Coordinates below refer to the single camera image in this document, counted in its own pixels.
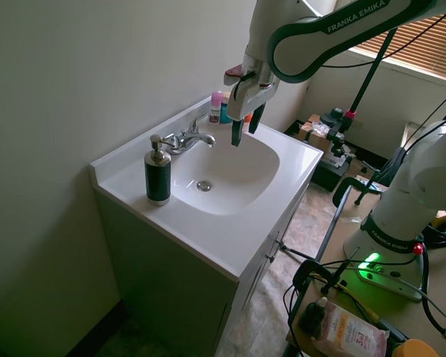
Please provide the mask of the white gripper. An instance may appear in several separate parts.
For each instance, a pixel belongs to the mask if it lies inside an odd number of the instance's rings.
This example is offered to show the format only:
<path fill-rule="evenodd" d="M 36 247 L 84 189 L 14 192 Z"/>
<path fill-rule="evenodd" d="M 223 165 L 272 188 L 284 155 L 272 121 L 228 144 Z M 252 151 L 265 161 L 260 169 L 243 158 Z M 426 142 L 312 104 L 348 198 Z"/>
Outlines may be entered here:
<path fill-rule="evenodd" d="M 265 110 L 265 103 L 275 94 L 279 79 L 266 62 L 246 59 L 242 64 L 226 70 L 226 85 L 233 86 L 227 105 L 227 115 L 233 120 L 231 144 L 238 147 L 246 115 L 253 112 L 249 133 L 254 134 Z"/>

